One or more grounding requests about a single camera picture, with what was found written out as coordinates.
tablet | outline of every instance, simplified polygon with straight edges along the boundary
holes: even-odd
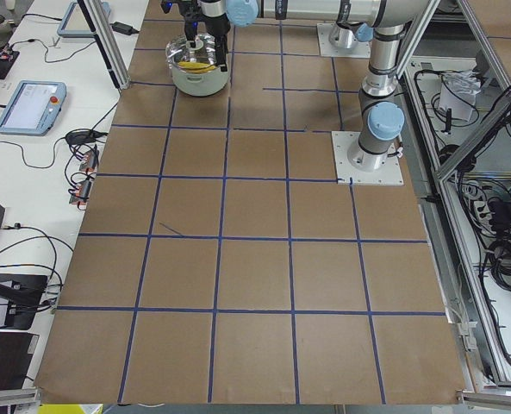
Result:
[[[109,17],[111,12],[109,3],[102,2],[102,7],[106,17]],[[64,18],[58,26],[58,35],[61,37],[92,37],[92,32],[77,2],[71,2],[67,8]]]
[[[23,80],[0,117],[0,134],[44,135],[56,121],[65,95],[61,82]]]

white table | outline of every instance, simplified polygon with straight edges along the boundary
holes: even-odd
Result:
[[[140,28],[148,0],[108,0],[111,6],[110,21],[119,21]],[[35,0],[29,13],[62,17],[69,0]],[[35,38],[52,45],[57,39],[57,22],[27,16],[14,33],[11,43]],[[123,59],[129,65],[138,35],[115,34]],[[62,59],[86,46],[92,39],[59,39],[57,47],[50,47],[49,60]],[[71,60],[46,64],[44,47],[38,43],[16,45],[21,52],[9,76],[0,80],[0,104],[6,104],[17,84],[27,80],[52,80],[67,85],[67,98],[56,123],[47,135],[41,137],[0,135],[0,141],[12,141],[25,147],[30,164],[44,166],[52,160],[53,144],[72,129],[91,128],[119,99],[97,45],[78,53]],[[109,131],[113,112],[97,127]],[[70,152],[64,141],[57,146],[54,166],[47,170],[27,168],[22,163],[19,148],[0,144],[0,204],[6,208],[4,224],[22,223],[44,230],[49,235],[63,239],[72,246],[77,239],[83,213],[69,205],[69,185],[65,181],[64,167]],[[74,161],[70,172],[78,170]],[[24,238],[35,236],[31,230],[1,231],[0,249]],[[59,261],[56,270],[65,277],[71,259],[69,249],[55,242]],[[11,263],[35,263],[51,266],[53,252],[47,240],[37,239],[11,249],[0,256],[0,265]],[[0,269],[0,273],[40,273],[32,267]],[[53,315],[49,311],[39,313],[29,332],[40,336],[28,376],[34,378],[41,363]]]

blue joint cap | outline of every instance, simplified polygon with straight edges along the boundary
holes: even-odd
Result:
[[[368,129],[380,141],[394,140],[402,131],[404,114],[391,102],[380,102],[370,110]]]
[[[371,41],[374,38],[374,29],[364,23],[358,28],[355,37],[358,41]]]
[[[249,26],[259,14],[257,0],[227,0],[228,20],[234,26],[244,28]]]

yellow object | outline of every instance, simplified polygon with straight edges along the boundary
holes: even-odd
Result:
[[[41,405],[39,414],[102,414],[103,405]]]
[[[189,73],[206,73],[215,69],[215,65],[200,62],[178,62],[178,67]]]

white mounting plate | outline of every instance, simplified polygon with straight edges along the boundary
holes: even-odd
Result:
[[[330,58],[370,58],[370,43],[368,41],[357,41],[357,46],[351,49],[342,49],[335,47],[328,39],[335,23],[318,23],[316,25],[318,32],[318,43],[321,47],[321,56]]]
[[[401,166],[397,157],[388,158],[385,164],[375,172],[360,171],[347,159],[347,150],[358,139],[359,132],[332,132],[333,156],[338,184],[354,185],[403,185]],[[395,147],[391,144],[391,153]]]

